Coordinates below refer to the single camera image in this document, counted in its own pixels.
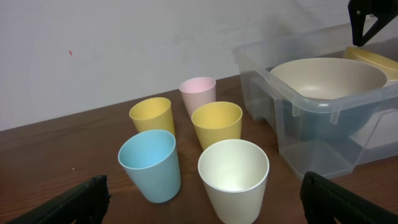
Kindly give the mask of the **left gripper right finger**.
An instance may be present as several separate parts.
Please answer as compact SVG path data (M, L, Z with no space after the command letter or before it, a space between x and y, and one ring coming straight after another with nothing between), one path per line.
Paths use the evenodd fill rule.
M397 215L308 171L300 189L307 223L397 223Z

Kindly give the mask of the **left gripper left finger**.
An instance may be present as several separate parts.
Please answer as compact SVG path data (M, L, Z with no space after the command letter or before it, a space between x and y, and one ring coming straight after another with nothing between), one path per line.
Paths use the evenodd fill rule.
M11 220L12 223L98 223L110 203L107 176L97 175L67 190L35 209Z

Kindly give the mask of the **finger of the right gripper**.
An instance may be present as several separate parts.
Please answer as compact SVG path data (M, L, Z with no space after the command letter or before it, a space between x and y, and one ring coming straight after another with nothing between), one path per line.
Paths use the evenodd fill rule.
M397 0L350 0L348 12L353 45L362 47L397 17ZM376 17L377 21L364 34L366 16L370 15Z

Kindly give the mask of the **yellow small bowl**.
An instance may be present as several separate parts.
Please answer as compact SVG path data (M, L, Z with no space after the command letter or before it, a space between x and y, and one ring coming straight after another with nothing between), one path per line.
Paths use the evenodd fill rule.
M382 70L390 82L397 81L397 62L392 59L358 47L347 47L343 58L370 64Z

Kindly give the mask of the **beige large bowl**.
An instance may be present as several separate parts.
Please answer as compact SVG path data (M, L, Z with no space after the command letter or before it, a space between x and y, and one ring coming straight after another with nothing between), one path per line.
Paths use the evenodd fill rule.
M372 65L343 58L305 58L274 67L271 74L304 97L333 100L382 88L387 75Z

